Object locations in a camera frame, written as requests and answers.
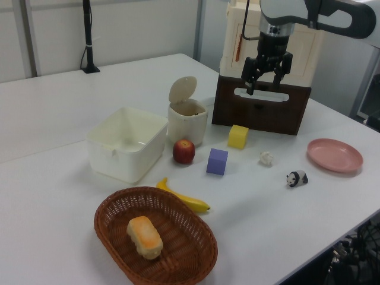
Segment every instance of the white wall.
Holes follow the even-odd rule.
[[[19,37],[23,27],[17,8],[12,0],[0,1],[0,83],[31,76],[28,55],[23,53],[25,42]]]
[[[197,60],[219,72],[227,29],[228,0],[203,0]]]
[[[194,55],[198,1],[91,0],[91,7],[98,67],[173,53]],[[85,46],[82,0],[31,0],[29,14],[37,73],[79,69]]]
[[[226,33],[226,0],[205,0],[199,61],[219,72]],[[327,34],[312,83],[311,98],[349,116],[363,96],[375,48],[358,40]]]
[[[367,69],[375,48],[348,37],[327,33],[315,71],[311,98],[349,116],[356,97],[363,96]]]

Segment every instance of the yellow banana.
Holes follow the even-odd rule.
[[[204,213],[210,209],[210,206],[207,205],[204,201],[187,197],[187,196],[178,194],[177,192],[174,192],[169,187],[167,187],[166,182],[167,182],[167,177],[165,177],[159,183],[157,183],[156,187],[176,195],[183,202],[185,202],[185,204],[189,206],[190,209],[192,209],[195,212]]]

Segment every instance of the wicker basket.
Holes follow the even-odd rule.
[[[161,255],[141,257],[126,227],[147,216],[163,241]],[[112,258],[136,285],[196,284],[213,269],[218,249],[210,228],[185,203],[153,187],[115,192],[96,211],[95,231]]]

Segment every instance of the cream cabinet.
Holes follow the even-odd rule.
[[[227,32],[223,57],[220,64],[220,75],[239,78],[247,57],[256,58],[257,40],[245,40],[242,37],[243,20],[246,4],[237,2],[229,4],[227,9]],[[260,7],[250,4],[245,27],[246,37],[259,35]],[[292,69],[285,75],[283,84],[310,87],[318,62],[319,51],[323,41],[323,33],[296,25],[289,38],[287,51],[293,54]],[[274,74],[264,74],[259,80],[272,82]]]

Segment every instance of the bread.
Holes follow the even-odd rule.
[[[146,216],[133,218],[126,228],[127,234],[135,243],[138,254],[146,259],[155,259],[163,247],[160,234]]]

